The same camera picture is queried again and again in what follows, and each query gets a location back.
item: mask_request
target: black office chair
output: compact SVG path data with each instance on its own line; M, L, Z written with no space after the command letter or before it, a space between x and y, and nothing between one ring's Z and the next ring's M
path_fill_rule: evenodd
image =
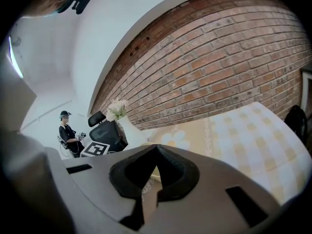
M119 135L116 123L105 119L106 116L101 111L98 111L88 119L89 127L94 127L98 124L95 129L90 131L90 138L100 143L109 144L109 152L120 152L127 144L123 141L122 136Z

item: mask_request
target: white vase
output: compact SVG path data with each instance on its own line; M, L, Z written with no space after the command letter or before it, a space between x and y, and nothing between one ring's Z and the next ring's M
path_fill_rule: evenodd
M144 133L141 132L141 130L139 130L130 122L128 116L124 116L123 118L119 119L118 123L125 131L125 135L130 148L135 148L148 142L148 139L144 135Z

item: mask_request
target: chair headrest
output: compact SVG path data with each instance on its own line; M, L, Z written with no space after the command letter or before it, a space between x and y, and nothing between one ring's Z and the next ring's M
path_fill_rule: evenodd
M105 119L106 116L101 111L98 111L88 119L88 125L89 127L94 127L96 124L99 124Z

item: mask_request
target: black bag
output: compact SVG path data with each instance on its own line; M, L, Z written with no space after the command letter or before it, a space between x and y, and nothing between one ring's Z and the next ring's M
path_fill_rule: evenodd
M308 121L304 111L297 105L293 106L284 122L293 130L304 145L307 144Z

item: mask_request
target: checkered fabric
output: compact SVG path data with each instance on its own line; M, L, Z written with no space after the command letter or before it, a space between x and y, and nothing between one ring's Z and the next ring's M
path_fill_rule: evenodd
M211 157L222 160L264 187L283 204L300 193L312 160L300 139L258 102L209 118Z

